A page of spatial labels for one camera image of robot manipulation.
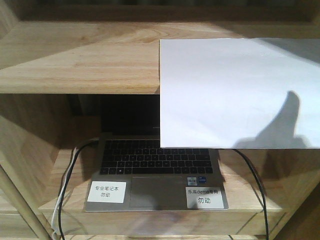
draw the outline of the shelf board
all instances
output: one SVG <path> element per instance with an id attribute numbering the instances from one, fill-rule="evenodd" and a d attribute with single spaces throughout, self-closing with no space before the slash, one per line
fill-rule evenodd
<path id="1" fill-rule="evenodd" d="M 0 39 L 0 93 L 158 94 L 160 39 L 319 36 L 294 8 L 40 6 Z"/>

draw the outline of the sticker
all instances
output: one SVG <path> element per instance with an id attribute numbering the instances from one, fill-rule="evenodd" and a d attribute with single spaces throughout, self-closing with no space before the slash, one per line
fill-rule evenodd
<path id="1" fill-rule="evenodd" d="M 200 176 L 200 177 L 199 177 L 199 183 L 200 183 L 200 184 L 205 184 L 206 182 L 207 182 L 207 179 L 206 179 L 205 176 Z"/>
<path id="2" fill-rule="evenodd" d="M 219 187 L 186 187 L 188 209 L 224 209 Z"/>
<path id="3" fill-rule="evenodd" d="M 125 199 L 126 184 L 119 181 L 93 181 L 87 201 L 122 204 Z"/>
<path id="4" fill-rule="evenodd" d="M 186 182 L 187 182 L 188 186 L 198 186 L 196 177 L 188 176 L 186 178 Z"/>

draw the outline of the touchpad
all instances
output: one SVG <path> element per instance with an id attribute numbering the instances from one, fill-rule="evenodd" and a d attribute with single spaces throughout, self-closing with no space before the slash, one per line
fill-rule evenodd
<path id="1" fill-rule="evenodd" d="M 186 188 L 182 177 L 133 177 L 131 182 L 131 207 L 183 206 Z"/>

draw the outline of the white paper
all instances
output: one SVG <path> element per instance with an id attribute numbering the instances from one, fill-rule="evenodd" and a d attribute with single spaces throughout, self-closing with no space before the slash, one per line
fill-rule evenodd
<path id="1" fill-rule="evenodd" d="M 122 204 L 125 199 L 126 184 L 119 181 L 92 181 L 87 201 Z"/>
<path id="2" fill-rule="evenodd" d="M 163 148 L 320 147 L 320 39 L 160 41 Z"/>
<path id="3" fill-rule="evenodd" d="M 219 187 L 186 187 L 188 209 L 224 209 Z"/>

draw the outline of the cable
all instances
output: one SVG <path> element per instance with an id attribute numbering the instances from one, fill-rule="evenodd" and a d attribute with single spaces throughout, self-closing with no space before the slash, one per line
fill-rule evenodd
<path id="1" fill-rule="evenodd" d="M 65 171 L 65 174 L 63 176 L 63 180 L 61 181 L 61 188 L 60 188 L 59 195 L 58 195 L 58 198 L 57 198 L 54 210 L 53 210 L 52 218 L 51 218 L 51 227 L 53 229 L 53 233 L 51 234 L 51 236 L 54 240 L 57 240 L 56 234 L 58 232 L 58 229 L 55 226 L 55 218 L 56 218 L 58 206 L 59 206 L 59 209 L 58 209 L 58 225 L 59 226 L 58 227 L 59 227 L 59 231 L 60 231 L 62 239 L 65 239 L 64 234 L 62 232 L 62 226 L 61 226 L 61 211 L 62 211 L 63 199 L 64 199 L 64 196 L 66 193 L 66 189 L 67 189 L 73 168 L 75 166 L 76 160 L 78 158 L 78 155 L 83 148 L 90 146 L 90 145 L 93 145 L 93 144 L 96 144 L 97 142 L 98 142 L 98 138 L 89 139 L 85 142 L 78 144 L 73 149 L 73 151 L 71 153 L 70 163 Z"/>
<path id="2" fill-rule="evenodd" d="M 262 202 L 263 202 L 264 223 L 265 223 L 265 240 L 269 240 L 269 224 L 268 224 L 268 215 L 267 215 L 266 196 L 265 196 L 264 189 L 262 187 L 262 181 L 260 181 L 259 174 L 257 173 L 257 171 L 256 171 L 255 167 L 253 166 L 252 162 L 250 161 L 250 159 L 244 153 L 240 152 L 237 149 L 233 149 L 233 151 L 235 151 L 237 154 L 239 154 L 244 159 L 244 161 L 248 165 L 250 171 L 252 172 L 252 175 L 254 176 L 256 184 L 259 187 L 259 190 L 260 190 L 260 193 L 262 196 Z"/>

